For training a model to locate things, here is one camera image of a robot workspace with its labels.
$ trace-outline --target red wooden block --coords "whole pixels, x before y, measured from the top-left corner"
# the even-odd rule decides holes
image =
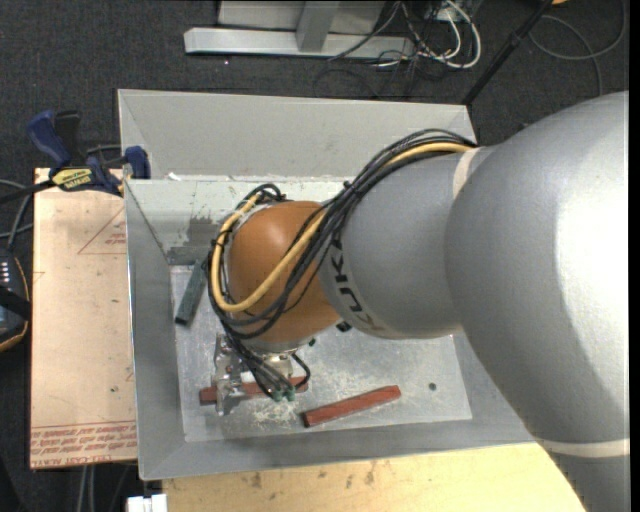
[[[398,386],[385,386],[374,389],[362,395],[346,398],[329,405],[323,405],[302,413],[302,421],[305,427],[315,427],[321,423],[332,421],[355,412],[371,409],[377,405],[386,404],[400,398]]]

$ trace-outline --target gray metal base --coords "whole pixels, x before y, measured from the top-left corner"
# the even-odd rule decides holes
[[[190,267],[171,268],[174,305],[180,303]],[[329,328],[313,347],[298,351],[311,368],[309,389],[294,402],[260,397],[245,400],[218,416],[201,406],[198,391],[215,372],[216,333],[222,332],[206,292],[189,326],[176,325],[182,422],[187,442],[224,441],[278,434],[311,433],[410,423],[469,420],[471,409],[452,336],[435,340],[380,340],[352,329]],[[300,413],[396,384],[402,397],[369,411],[307,429]]]
[[[416,383],[423,382],[427,387],[430,382],[436,384],[438,391],[432,396],[426,394],[426,401],[421,402],[425,414],[433,413],[430,423],[425,423],[428,418],[422,416],[421,423],[351,425],[340,430],[329,430],[327,425],[324,430],[285,434],[281,429],[272,435],[256,435],[254,429],[249,437],[205,439],[212,432],[207,430],[210,427],[206,420],[204,430],[197,430],[202,423],[189,423],[189,404],[181,395],[185,389],[180,378],[179,332],[173,321],[176,304],[172,298],[172,267],[189,265],[203,251],[206,253],[221,216],[264,181],[278,183],[292,198],[326,199],[380,148],[419,129],[445,128],[473,138],[464,107],[150,91],[120,91],[119,99],[123,146],[142,145],[151,156],[155,178],[173,173],[182,179],[128,180],[126,184],[139,467],[143,479],[531,441],[464,336],[454,336],[454,346],[471,417],[464,403],[455,402],[460,393],[446,395],[452,403],[434,403],[446,391],[446,376],[434,372],[445,372],[452,366],[433,364],[429,351],[434,342],[429,341],[425,342],[424,360],[419,362],[424,371],[412,366],[413,373],[401,377],[414,377]],[[204,312],[208,304],[201,306]],[[313,349],[328,349],[331,342],[320,343]],[[371,350],[382,350],[384,345],[388,350],[392,344],[374,340]],[[444,344],[451,347],[448,341]],[[304,356],[311,363],[308,352],[309,356],[305,349]],[[322,371],[321,359],[324,357],[312,363],[314,392],[322,375],[332,376],[330,369]],[[208,386],[206,350],[198,361],[202,365],[198,378],[202,380],[194,387]],[[376,365],[368,364],[358,372],[375,374]],[[335,389],[351,394],[366,389],[365,384],[363,380],[362,388],[354,383],[351,388],[343,384]],[[274,411],[268,402],[259,401],[266,404],[263,412],[269,418]],[[385,407],[370,411],[371,415],[381,419],[377,414],[389,412]],[[455,415],[437,413],[455,407]],[[267,423],[264,426],[267,431],[271,428]]]
[[[186,53],[288,55],[298,57],[333,57],[358,44],[364,36],[328,34],[322,49],[301,51],[296,32],[246,30],[235,28],[192,28],[184,34]],[[410,52],[404,37],[376,36],[348,55],[353,59],[387,59]]]

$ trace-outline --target metal stand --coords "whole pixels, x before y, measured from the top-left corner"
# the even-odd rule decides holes
[[[333,57],[354,47],[366,37],[329,33],[336,17],[341,16],[342,11],[339,11],[341,3],[344,2],[304,2],[295,31],[193,28],[184,34],[185,50],[188,54]],[[385,52],[409,50],[410,43],[404,37],[376,36],[348,57],[376,58]]]

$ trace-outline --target black cable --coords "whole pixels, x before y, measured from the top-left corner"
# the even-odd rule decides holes
[[[400,5],[401,4],[402,4],[402,2],[394,2],[393,7],[391,8],[391,14],[389,15],[389,18],[387,18],[387,21],[385,21],[379,28],[375,29],[368,36],[366,36],[364,39],[362,39],[358,44],[352,46],[348,50],[345,50],[345,51],[339,53],[338,55],[334,55],[333,57],[329,58],[327,62],[333,62],[335,60],[342,59],[343,57],[346,57],[347,55],[355,52],[356,50],[358,50],[359,48],[364,46],[373,37],[377,36],[380,32],[382,32],[385,28],[387,28],[391,24],[391,22],[396,17],[396,14],[398,14],[398,9],[400,9]]]
[[[16,235],[18,234],[18,226],[20,226],[20,222],[24,217],[25,212],[27,211],[27,207],[29,206],[29,202],[31,201],[32,196],[27,196],[22,200],[22,204],[18,209],[18,213],[13,220],[13,225],[11,226],[11,231],[9,233],[9,239],[7,240],[7,249],[10,251],[13,249],[13,244],[16,241]]]
[[[318,73],[316,78],[313,80],[313,83],[311,84],[311,87],[313,89],[313,95],[316,98],[327,97],[327,96],[320,96],[320,94],[318,94],[318,83],[325,76],[330,75],[332,73],[342,73],[342,74],[345,74],[347,76],[352,76],[352,77],[356,78],[360,82],[361,85],[363,85],[366,89],[368,89],[368,91],[369,91],[369,99],[377,99],[377,100],[382,99],[382,96],[380,96],[378,91],[369,82],[367,82],[367,80],[363,76],[361,76],[358,73],[355,73],[354,71],[351,71],[349,69],[340,69],[340,68],[329,68],[329,69],[325,69],[324,71],[321,71],[320,73]],[[331,96],[331,97],[332,98],[339,98],[340,96]]]
[[[296,354],[295,352],[291,354],[291,359],[293,359],[296,363],[298,363],[300,365],[300,368],[304,370],[304,374],[305,374],[304,379],[302,379],[300,382],[296,384],[296,389],[300,389],[307,382],[309,382],[309,379],[311,379],[311,370],[305,364],[305,362],[302,359],[300,359],[300,357],[298,357],[298,354]]]
[[[25,188],[27,188],[26,186],[17,183],[15,181],[11,181],[11,180],[5,180],[0,178],[0,185],[6,185],[9,187],[13,187],[16,188],[18,190],[24,190]],[[5,233],[0,233],[0,238],[8,238],[8,248],[9,250],[11,250],[11,248],[13,247],[13,243],[15,241],[15,237],[20,234],[20,233],[24,233],[25,231],[28,231],[29,229],[31,229],[33,227],[33,224],[27,224],[25,226],[22,226],[21,228],[19,228],[18,226],[20,225],[20,222],[22,221],[22,218],[24,217],[24,213],[26,211],[26,204],[29,203],[31,196],[27,196],[23,202],[22,205],[20,206],[18,213],[16,214],[16,216],[14,217],[14,221],[12,224],[12,227],[9,231],[5,232]]]

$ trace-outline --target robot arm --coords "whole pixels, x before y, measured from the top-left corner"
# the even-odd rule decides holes
[[[329,205],[280,202],[250,215],[231,234],[226,254],[226,288],[239,294],[236,300],[273,268],[254,265],[265,240],[279,240],[269,256],[277,261],[311,234],[263,303],[236,313],[216,301],[214,307],[239,344],[271,353],[295,350],[338,315],[381,338],[464,329],[585,505],[624,510],[628,492],[618,490],[629,489],[627,131],[628,93],[621,93],[568,109],[495,147],[472,148],[444,133],[400,143]],[[252,224],[266,238],[243,240]],[[251,256],[242,263],[242,254]],[[252,267],[257,273],[243,288],[240,276]],[[312,293],[303,301],[305,289]]]

